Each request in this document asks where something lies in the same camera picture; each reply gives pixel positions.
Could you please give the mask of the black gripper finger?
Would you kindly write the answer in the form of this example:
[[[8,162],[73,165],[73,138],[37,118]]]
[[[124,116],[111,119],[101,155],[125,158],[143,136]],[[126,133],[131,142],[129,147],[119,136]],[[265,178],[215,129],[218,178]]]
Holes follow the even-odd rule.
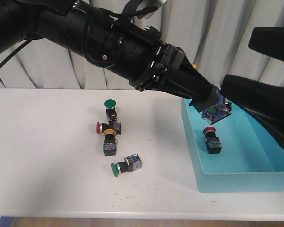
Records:
[[[284,62],[284,27],[255,27],[248,47]]]
[[[226,75],[221,94],[258,121],[284,149],[284,87]]]

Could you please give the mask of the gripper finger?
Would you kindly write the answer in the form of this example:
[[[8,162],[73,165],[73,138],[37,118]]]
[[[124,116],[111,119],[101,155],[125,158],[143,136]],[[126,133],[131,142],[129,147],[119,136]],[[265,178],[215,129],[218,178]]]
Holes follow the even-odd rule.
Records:
[[[192,100],[189,103],[189,106],[195,108],[198,112],[202,112],[205,109],[215,105],[219,102],[219,96],[217,95],[216,91],[219,91],[217,86],[213,86],[210,94],[206,98],[201,98],[200,100],[194,101]]]

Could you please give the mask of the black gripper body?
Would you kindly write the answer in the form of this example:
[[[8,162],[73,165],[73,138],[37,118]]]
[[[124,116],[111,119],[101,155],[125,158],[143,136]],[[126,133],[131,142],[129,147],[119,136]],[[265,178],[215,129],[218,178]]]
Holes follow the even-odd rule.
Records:
[[[182,49],[158,44],[147,70],[134,81],[134,87],[197,101],[208,97],[213,85],[194,69]]]

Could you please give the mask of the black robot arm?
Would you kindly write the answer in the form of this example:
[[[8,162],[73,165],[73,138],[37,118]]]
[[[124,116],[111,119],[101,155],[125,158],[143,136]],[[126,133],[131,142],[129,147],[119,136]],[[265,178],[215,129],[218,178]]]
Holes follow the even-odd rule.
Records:
[[[155,12],[160,3],[139,8],[129,1],[121,13],[81,0],[0,0],[0,54],[18,44],[48,39],[95,66],[125,78],[139,91],[157,90],[190,100],[213,124],[236,104],[259,122],[284,149],[284,87],[226,75],[217,88],[187,59],[185,52],[161,41],[153,28],[131,22]]]

